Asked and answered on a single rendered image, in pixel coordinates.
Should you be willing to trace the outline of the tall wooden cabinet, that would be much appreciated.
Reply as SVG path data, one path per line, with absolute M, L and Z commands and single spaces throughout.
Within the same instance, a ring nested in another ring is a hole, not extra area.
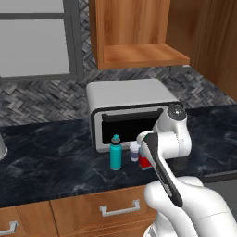
M 237 0 L 170 0 L 166 44 L 237 100 Z

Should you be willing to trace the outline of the black toaster oven door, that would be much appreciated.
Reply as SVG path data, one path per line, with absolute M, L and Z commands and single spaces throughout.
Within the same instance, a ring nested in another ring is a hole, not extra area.
M 159 108 L 162 108 L 164 110 L 166 107 L 108 107 L 95 109 L 91 114 L 90 120 L 94 150 L 98 153 L 108 152 L 109 145 L 111 144 L 111 139 L 115 134 L 119 135 L 122 149 L 126 150 L 129 148 L 130 142 L 135 141 L 140 132 L 152 130 L 156 121 L 160 117 L 105 122 L 102 120 L 103 114 L 120 115 L 130 113 L 143 113 L 149 111 L 157 111 Z

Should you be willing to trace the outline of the silver toaster oven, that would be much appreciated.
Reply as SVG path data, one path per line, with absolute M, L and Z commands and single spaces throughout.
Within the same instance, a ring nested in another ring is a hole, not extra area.
M 86 95 L 89 121 L 98 108 L 181 105 L 159 79 L 90 82 Z

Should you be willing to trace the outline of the small white purple jar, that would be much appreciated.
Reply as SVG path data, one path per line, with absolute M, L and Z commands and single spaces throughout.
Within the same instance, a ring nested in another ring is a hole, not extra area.
M 136 162 L 139 159 L 140 145 L 133 141 L 130 143 L 130 157 L 131 161 Z

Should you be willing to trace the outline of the teal water bottle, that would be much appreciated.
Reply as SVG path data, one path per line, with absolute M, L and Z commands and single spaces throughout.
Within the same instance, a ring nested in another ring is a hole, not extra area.
M 109 148 L 110 152 L 110 168 L 113 170 L 121 169 L 121 154 L 122 146 L 120 143 L 120 137 L 118 134 L 115 134 L 111 139 L 111 144 Z

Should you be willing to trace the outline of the wooden drawer front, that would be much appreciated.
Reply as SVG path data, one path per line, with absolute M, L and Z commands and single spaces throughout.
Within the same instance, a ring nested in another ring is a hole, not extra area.
M 156 216 L 155 210 L 145 203 L 143 192 L 142 185 L 51 201 L 59 237 L 143 237 Z M 102 216 L 100 206 L 113 211 L 132 207 L 132 201 L 137 199 L 139 211 Z

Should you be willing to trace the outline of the grey framed window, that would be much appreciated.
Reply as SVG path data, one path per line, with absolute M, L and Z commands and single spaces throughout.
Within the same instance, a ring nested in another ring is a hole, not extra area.
M 78 0 L 0 0 L 0 80 L 83 76 Z

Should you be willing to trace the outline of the grey round container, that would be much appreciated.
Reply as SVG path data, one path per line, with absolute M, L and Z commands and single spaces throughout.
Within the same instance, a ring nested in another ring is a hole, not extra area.
M 4 159 L 7 155 L 7 147 L 5 146 L 2 135 L 0 134 L 0 160 Z

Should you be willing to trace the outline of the dark grey appliance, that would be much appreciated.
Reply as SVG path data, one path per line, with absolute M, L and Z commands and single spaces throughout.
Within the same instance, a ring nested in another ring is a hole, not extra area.
M 201 181 L 224 198 L 237 221 L 237 170 L 205 175 Z

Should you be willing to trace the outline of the wooden cupboard door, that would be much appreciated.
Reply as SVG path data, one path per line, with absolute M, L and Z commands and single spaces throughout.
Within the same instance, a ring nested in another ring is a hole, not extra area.
M 16 231 L 0 237 L 58 237 L 48 201 L 0 208 L 0 231 L 8 230 L 9 222 L 15 220 Z

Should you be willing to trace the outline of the open wooden wall cabinet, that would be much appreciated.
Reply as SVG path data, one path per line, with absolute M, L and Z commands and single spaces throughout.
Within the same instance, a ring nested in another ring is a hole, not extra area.
M 99 69 L 178 66 L 190 58 L 166 43 L 170 0 L 89 0 Z

